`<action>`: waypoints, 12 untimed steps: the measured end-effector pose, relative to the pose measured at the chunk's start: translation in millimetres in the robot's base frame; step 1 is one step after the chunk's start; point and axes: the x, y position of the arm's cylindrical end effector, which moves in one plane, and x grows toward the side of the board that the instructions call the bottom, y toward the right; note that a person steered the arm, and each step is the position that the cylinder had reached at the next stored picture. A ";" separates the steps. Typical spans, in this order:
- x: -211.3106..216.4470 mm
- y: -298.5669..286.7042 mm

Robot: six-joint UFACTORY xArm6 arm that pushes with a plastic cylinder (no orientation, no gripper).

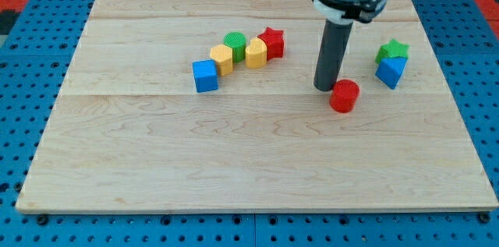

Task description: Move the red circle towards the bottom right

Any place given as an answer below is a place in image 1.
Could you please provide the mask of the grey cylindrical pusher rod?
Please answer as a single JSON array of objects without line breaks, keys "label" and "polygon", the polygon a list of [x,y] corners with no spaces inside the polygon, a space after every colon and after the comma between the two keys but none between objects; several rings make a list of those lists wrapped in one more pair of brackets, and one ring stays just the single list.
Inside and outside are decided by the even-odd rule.
[{"label": "grey cylindrical pusher rod", "polygon": [[326,20],[313,80],[318,90],[330,91],[336,84],[351,29],[352,23],[342,25]]}]

